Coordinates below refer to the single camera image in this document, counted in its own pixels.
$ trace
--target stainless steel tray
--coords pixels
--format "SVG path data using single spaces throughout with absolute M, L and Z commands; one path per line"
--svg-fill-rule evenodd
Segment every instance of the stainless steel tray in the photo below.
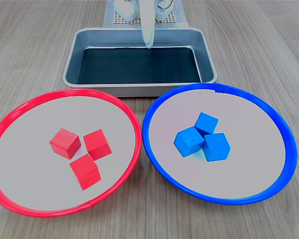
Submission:
M 195 28 L 155 29 L 153 48 L 186 47 L 193 52 L 199 79 L 213 83 L 217 74 L 204 34 Z M 63 74 L 63 82 L 70 88 L 90 88 L 116 97 L 158 97 L 165 92 L 189 83 L 151 84 L 78 84 L 83 53 L 89 48 L 145 48 L 140 28 L 85 28 L 75 33 Z

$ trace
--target blue cube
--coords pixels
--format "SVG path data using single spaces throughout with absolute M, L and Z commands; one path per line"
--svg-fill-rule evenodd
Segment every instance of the blue cube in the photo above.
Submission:
M 195 128 L 197 129 L 197 131 L 200 133 L 201 136 L 205 136 L 207 134 L 214 133 L 217 124 L 218 124 L 217 118 L 202 112 L 200 113 L 196 121 Z
M 190 127 L 177 133 L 174 145 L 183 157 L 187 157 L 200 150 L 204 138 L 195 127 Z
M 205 135 L 203 151 L 208 162 L 225 160 L 230 152 L 230 145 L 224 133 Z

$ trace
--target wooden block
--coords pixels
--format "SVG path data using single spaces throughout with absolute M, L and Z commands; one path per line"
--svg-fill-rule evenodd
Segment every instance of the wooden block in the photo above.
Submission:
M 225 160 L 231 150 L 224 133 L 205 135 L 203 151 L 208 162 Z
M 50 145 L 55 153 L 71 159 L 81 147 L 81 141 L 79 136 L 62 128 L 50 141 Z
M 206 134 L 212 134 L 214 133 L 216 126 L 218 124 L 218 119 L 210 116 L 205 113 L 200 113 L 195 128 L 200 133 L 201 136 L 204 136 Z
M 101 180 L 98 166 L 88 154 L 70 163 L 82 190 L 86 190 Z
M 83 138 L 86 148 L 93 160 L 98 160 L 112 153 L 109 142 L 101 129 Z
M 197 152 L 204 142 L 204 138 L 195 127 L 184 129 L 177 133 L 174 145 L 183 157 Z

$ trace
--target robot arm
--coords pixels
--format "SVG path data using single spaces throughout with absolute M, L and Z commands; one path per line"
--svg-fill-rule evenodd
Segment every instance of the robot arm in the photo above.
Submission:
M 154 42 L 155 17 L 163 21 L 173 10 L 173 0 L 116 0 L 115 11 L 127 22 L 141 18 L 143 40 L 147 48 Z

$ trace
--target wooden table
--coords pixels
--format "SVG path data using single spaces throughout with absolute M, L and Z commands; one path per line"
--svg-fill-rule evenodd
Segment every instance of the wooden table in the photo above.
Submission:
M 21 103 L 64 89 L 74 33 L 102 27 L 104 1 L 0 1 L 0 120 Z M 289 124 L 299 152 L 299 1 L 184 1 L 201 29 L 218 82 L 246 90 Z M 154 99 L 124 99 L 140 122 Z M 0 205 L 0 239 L 299 239 L 299 161 L 278 195 L 246 206 L 201 201 L 176 189 L 144 149 L 112 196 L 75 215 L 36 219 Z

